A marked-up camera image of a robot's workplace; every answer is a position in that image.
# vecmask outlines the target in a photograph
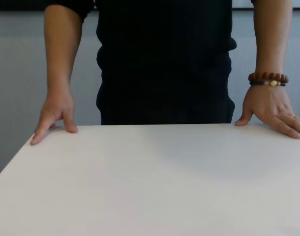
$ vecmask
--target hand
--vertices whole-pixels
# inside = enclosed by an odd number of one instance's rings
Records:
[[[55,126],[57,120],[63,119],[66,130],[70,133],[78,132],[73,120],[75,104],[70,89],[61,89],[48,92],[43,108],[41,110],[35,135],[31,145],[38,144],[44,138],[51,126]]]
[[[255,114],[263,123],[292,138],[300,139],[300,118],[294,115],[284,87],[251,86],[237,126],[247,125]]]

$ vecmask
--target man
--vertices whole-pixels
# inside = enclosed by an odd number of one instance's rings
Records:
[[[97,97],[102,124],[230,123],[228,52],[232,0],[47,0],[45,42],[48,93],[32,145],[56,120],[77,132],[69,88],[87,14],[98,7],[97,62],[102,86]],[[291,0],[253,0],[256,72],[283,73],[292,18]],[[300,138],[282,86],[251,86],[236,125],[255,114],[290,137]]]

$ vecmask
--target bracelet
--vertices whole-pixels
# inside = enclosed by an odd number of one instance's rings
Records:
[[[272,81],[264,81],[264,80],[252,80],[249,82],[249,84],[251,86],[254,86],[254,85],[266,85],[266,86],[283,86],[285,87],[286,86],[286,83],[282,83],[280,81],[276,81],[276,80],[272,80]]]
[[[289,82],[289,78],[286,75],[280,75],[280,74],[275,74],[275,73],[267,73],[267,72],[255,72],[252,73],[248,76],[248,80],[249,81],[277,81],[280,83],[288,83]]]

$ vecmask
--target wall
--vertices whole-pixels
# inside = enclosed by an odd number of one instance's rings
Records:
[[[84,24],[84,37],[75,63],[72,89],[78,125],[100,123],[95,97],[101,83],[96,65],[99,42],[95,36],[97,13]],[[229,91],[241,113],[248,88],[247,75],[254,70],[255,38],[252,12],[234,12],[233,36],[238,48],[231,52],[233,71]],[[288,92],[300,116],[300,12],[295,12],[286,58],[292,78]],[[46,95],[43,16],[41,12],[0,12],[0,171],[33,133]]]

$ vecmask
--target right hand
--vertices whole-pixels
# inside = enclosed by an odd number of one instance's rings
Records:
[[[49,91],[41,110],[35,135],[31,140],[31,145],[36,145],[42,141],[46,132],[57,120],[63,119],[66,130],[70,133],[77,133],[78,129],[73,120],[75,103],[69,88]]]

